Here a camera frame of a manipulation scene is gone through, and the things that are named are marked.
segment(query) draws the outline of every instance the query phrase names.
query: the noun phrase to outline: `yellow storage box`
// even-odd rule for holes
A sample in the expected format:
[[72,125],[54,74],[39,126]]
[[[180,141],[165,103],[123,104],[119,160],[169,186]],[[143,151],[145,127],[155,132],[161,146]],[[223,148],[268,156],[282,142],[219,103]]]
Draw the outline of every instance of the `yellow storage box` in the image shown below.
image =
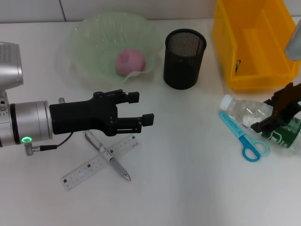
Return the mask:
[[295,29],[282,0],[217,0],[213,40],[231,89],[285,86],[300,62],[285,55]]

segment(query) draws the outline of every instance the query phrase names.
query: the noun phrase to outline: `silver pen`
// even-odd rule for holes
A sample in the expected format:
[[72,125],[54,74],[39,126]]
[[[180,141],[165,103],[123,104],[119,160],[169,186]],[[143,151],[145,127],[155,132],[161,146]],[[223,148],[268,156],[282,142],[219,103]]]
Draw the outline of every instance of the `silver pen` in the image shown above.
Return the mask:
[[117,159],[104,148],[102,143],[91,133],[89,130],[85,131],[85,138],[93,145],[93,147],[98,150],[104,158],[106,158],[109,163],[126,179],[132,180],[128,172],[120,165]]

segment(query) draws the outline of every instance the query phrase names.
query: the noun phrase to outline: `black plastic object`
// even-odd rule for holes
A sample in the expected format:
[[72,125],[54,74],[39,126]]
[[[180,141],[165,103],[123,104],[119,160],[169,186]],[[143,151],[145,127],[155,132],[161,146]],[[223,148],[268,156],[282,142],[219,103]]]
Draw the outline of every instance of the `black plastic object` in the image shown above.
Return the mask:
[[47,151],[47,150],[54,150],[57,149],[57,145],[41,145],[40,146],[40,151]]
[[116,104],[125,102],[139,102],[139,93],[127,95],[121,89],[107,93],[96,92],[87,101],[50,105],[53,133],[97,129],[107,136],[114,136],[119,133],[141,133],[142,126],[153,125],[154,114],[118,118]]
[[164,81],[175,89],[188,89],[198,81],[207,42],[191,29],[171,32],[165,40]]
[[16,145],[21,144],[21,140],[19,137],[19,130],[18,130],[18,123],[17,123],[17,117],[16,117],[16,105],[10,104],[10,118],[11,118],[11,126],[13,129],[13,135]]
[[301,101],[301,83],[293,86],[289,83],[283,89],[274,93],[271,99],[264,103],[273,106],[272,115],[261,122],[257,122],[251,128],[257,132],[272,132],[280,126],[286,126],[292,118],[301,111],[298,102]]

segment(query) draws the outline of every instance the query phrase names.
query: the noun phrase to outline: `pink ball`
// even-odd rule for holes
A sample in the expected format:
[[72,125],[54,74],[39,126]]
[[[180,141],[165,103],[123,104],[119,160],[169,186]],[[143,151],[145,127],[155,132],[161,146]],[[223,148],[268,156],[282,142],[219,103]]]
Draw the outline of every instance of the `pink ball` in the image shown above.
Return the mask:
[[116,59],[118,73],[128,76],[131,72],[142,72],[145,66],[144,56],[134,49],[122,50]]

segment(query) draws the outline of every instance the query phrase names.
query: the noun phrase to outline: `white wall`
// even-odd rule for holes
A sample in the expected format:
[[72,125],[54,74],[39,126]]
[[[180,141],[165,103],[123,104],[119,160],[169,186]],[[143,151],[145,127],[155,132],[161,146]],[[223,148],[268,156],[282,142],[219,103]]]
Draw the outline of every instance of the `white wall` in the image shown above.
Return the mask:
[[[293,16],[301,16],[301,0],[284,0]],[[62,0],[67,21],[121,10],[148,19],[212,18],[216,0]],[[64,21],[59,0],[0,0],[0,23]]]
[[58,0],[0,0],[0,23],[64,21]]
[[285,3],[292,16],[301,16],[301,0],[285,0]]
[[[216,0],[62,0],[67,21],[81,21],[104,11],[127,11],[147,19],[213,18]],[[285,0],[301,16],[301,0]]]

